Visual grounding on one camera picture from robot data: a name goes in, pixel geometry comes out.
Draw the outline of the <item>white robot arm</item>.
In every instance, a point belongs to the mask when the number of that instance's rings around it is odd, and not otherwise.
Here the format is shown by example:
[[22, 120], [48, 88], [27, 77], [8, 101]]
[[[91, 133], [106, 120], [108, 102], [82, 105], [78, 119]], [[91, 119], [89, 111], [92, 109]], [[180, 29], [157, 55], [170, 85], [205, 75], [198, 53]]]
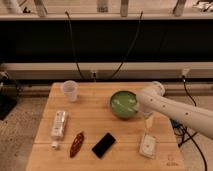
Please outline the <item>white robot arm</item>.
[[162, 113], [213, 139], [213, 111], [165, 98], [164, 94], [164, 86], [157, 81], [140, 89], [136, 94], [139, 109]]

